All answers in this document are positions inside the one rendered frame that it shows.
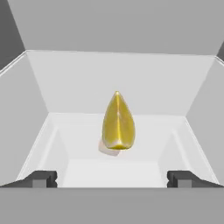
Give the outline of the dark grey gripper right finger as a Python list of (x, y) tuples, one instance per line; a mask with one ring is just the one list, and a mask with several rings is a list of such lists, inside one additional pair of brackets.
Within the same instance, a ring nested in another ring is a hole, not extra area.
[(199, 178), (191, 171), (168, 171), (167, 186), (176, 188), (203, 188), (203, 187), (221, 187), (223, 185), (216, 184)]

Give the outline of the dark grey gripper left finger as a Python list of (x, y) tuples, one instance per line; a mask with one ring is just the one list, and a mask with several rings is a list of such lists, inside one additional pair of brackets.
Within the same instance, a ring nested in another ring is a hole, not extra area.
[(26, 178), (2, 185), (2, 188), (57, 188), (56, 171), (34, 171)]

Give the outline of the yellow lemon wedge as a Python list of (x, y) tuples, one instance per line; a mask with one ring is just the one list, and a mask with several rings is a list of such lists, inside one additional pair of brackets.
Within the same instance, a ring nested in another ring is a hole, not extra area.
[(119, 91), (112, 96), (102, 124), (101, 139), (111, 150), (127, 150), (135, 142), (136, 129), (130, 109)]

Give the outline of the white fridge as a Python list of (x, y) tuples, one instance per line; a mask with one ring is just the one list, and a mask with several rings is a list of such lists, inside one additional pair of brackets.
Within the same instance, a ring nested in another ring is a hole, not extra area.
[[(224, 0), (0, 0), (0, 186), (56, 171), (61, 188), (224, 185)], [(119, 91), (136, 136), (108, 149)]]

